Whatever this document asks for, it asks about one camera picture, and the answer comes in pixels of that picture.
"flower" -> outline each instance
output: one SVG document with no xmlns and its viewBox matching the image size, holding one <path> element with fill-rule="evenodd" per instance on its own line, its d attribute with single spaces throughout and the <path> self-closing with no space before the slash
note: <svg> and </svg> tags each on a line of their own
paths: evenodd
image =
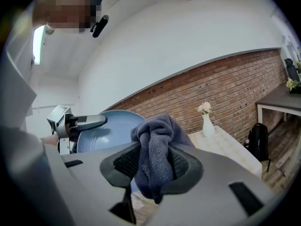
<svg viewBox="0 0 301 226">
<path fill-rule="evenodd" d="M 211 105 L 209 102 L 202 103 L 199 105 L 196 110 L 201 112 L 203 115 L 209 114 L 211 112 Z"/>
<path fill-rule="evenodd" d="M 301 70 L 301 63 L 300 63 L 300 61 L 296 61 L 296 64 L 297 64 L 298 69 Z"/>
<path fill-rule="evenodd" d="M 210 108 L 211 108 L 211 105 L 210 105 L 209 102 L 202 103 L 202 105 L 203 105 L 204 111 L 208 112 L 210 110 Z"/>
<path fill-rule="evenodd" d="M 203 105 L 199 105 L 199 107 L 197 107 L 197 111 L 202 112 L 202 110 L 203 110 Z"/>
<path fill-rule="evenodd" d="M 292 79 L 288 78 L 286 87 L 288 87 L 290 89 L 290 91 L 292 91 L 292 89 L 296 88 L 297 85 L 298 85 L 297 81 L 293 81 Z"/>
</svg>

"black backpack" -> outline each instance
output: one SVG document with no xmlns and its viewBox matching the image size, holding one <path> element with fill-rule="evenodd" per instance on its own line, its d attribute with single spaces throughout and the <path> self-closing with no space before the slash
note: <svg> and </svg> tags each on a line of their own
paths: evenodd
<svg viewBox="0 0 301 226">
<path fill-rule="evenodd" d="M 268 128 L 261 123 L 255 124 L 252 130 L 250 130 L 248 139 L 249 143 L 245 145 L 246 149 L 252 153 L 258 161 L 268 160 Z"/>
</svg>

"blue plate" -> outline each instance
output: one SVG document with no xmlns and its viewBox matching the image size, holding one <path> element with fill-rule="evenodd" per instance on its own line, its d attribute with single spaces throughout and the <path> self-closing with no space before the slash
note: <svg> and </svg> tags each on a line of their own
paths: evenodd
<svg viewBox="0 0 301 226">
<path fill-rule="evenodd" d="M 145 119 L 131 111 L 113 110 L 101 113 L 108 122 L 101 127 L 81 132 L 78 139 L 78 153 L 101 150 L 131 142 L 131 129 Z M 131 181 L 132 192 L 139 191 L 135 180 Z"/>
</svg>

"gray towel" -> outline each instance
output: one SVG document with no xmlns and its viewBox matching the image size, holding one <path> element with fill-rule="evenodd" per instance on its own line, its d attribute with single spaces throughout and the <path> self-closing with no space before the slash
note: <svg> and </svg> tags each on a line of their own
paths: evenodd
<svg viewBox="0 0 301 226">
<path fill-rule="evenodd" d="M 161 187 L 173 181 L 167 160 L 170 142 L 194 146 L 188 135 L 168 114 L 151 117 L 131 131 L 132 141 L 140 141 L 139 169 L 135 182 L 144 197 L 160 201 Z"/>
</svg>

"red brick wall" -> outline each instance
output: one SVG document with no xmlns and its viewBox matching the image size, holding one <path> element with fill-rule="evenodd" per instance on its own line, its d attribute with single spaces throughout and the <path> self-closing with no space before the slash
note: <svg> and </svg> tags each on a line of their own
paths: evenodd
<svg viewBox="0 0 301 226">
<path fill-rule="evenodd" d="M 187 133 L 202 130 L 203 120 L 195 109 L 208 101 L 210 119 L 240 143 L 257 122 L 255 102 L 285 81 L 277 50 L 232 56 L 160 82 L 113 106 L 145 118 L 168 113 Z M 263 123 L 271 130 L 281 113 L 264 112 Z"/>
</svg>

